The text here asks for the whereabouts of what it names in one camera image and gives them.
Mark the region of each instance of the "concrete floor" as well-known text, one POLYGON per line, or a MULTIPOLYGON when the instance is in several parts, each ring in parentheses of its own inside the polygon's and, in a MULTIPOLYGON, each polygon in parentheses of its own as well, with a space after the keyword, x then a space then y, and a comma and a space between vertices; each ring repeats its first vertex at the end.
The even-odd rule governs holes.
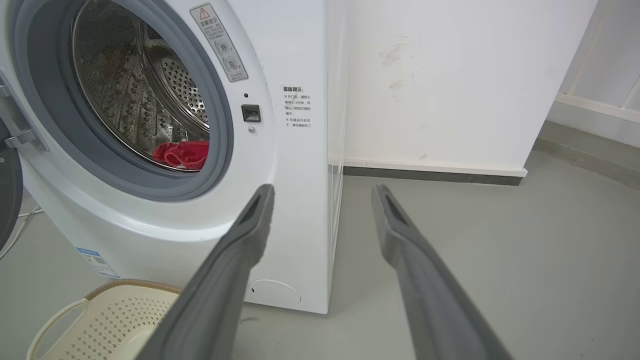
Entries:
MULTIPOLYGON (((329 314, 245 304, 234 359, 414 358, 374 230, 376 183, 393 191, 515 359, 640 358, 640 192, 543 154, 526 167, 519 187, 346 177, 329 314)), ((0 262, 0 287, 11 293, 0 295, 3 359, 24 357, 48 317, 104 281, 37 216, 0 262)))

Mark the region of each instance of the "white cable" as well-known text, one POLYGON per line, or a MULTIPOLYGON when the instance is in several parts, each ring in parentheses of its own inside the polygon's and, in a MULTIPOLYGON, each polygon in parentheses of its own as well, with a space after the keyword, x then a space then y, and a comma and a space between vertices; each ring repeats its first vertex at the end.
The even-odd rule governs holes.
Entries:
POLYGON ((9 250, 11 250, 11 248, 15 245, 15 242, 18 241, 18 238, 20 237, 20 234, 22 234, 24 229, 27 227, 27 224, 29 223, 29 221, 31 221, 31 219, 33 218, 33 215, 39 214, 41 212, 43 212, 43 210, 41 209, 40 205, 38 205, 38 206, 35 207, 35 209, 31 210, 30 213, 18 215, 18 217, 22 217, 24 215, 27 218, 24 219, 22 224, 20 224, 20 227, 18 228, 18 231, 15 232, 15 236, 13 237, 13 240, 9 243, 9 245, 5 246, 5 249, 4 249, 3 253, 0 254, 0 260, 2 260, 2 258, 5 255, 7 255, 7 253, 9 253, 9 250))
MULTIPOLYGON (((40 210, 38 210, 38 211, 34 211, 33 213, 34 213, 34 214, 39 214, 39 213, 43 213, 43 212, 44 212, 44 210, 43 210, 43 209, 40 209, 40 210)), ((18 215, 18 218, 28 217, 28 216, 29 216, 29 214, 30 214, 30 213, 20 214, 20 215, 18 215)))

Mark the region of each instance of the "white wall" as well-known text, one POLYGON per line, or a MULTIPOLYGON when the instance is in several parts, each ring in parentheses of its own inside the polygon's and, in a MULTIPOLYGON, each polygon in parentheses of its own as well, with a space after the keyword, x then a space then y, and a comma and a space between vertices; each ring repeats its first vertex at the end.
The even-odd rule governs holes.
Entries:
POLYGON ((345 165, 523 176, 596 0, 351 0, 345 165))
POLYGON ((548 119, 640 147, 640 1, 600 0, 548 119))

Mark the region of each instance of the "stainless steel drum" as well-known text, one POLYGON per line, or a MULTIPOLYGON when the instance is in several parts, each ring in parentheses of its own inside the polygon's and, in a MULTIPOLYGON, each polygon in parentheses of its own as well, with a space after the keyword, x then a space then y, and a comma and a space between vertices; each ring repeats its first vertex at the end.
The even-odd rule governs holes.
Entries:
POLYGON ((159 145, 209 139, 207 112, 189 72, 133 13, 109 0, 89 0, 77 14, 72 41, 87 103, 131 151, 172 168, 153 158, 159 145))

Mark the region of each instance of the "blue label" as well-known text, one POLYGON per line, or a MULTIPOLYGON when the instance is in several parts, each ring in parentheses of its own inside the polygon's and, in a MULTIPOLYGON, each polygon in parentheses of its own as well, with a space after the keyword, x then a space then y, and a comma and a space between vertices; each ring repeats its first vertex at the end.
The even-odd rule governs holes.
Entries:
POLYGON ((116 272, 107 264, 102 256, 97 251, 82 249, 80 247, 76 247, 76 249, 82 254, 89 262, 91 266, 98 272, 100 275, 114 277, 115 279, 120 279, 120 276, 116 274, 116 272))

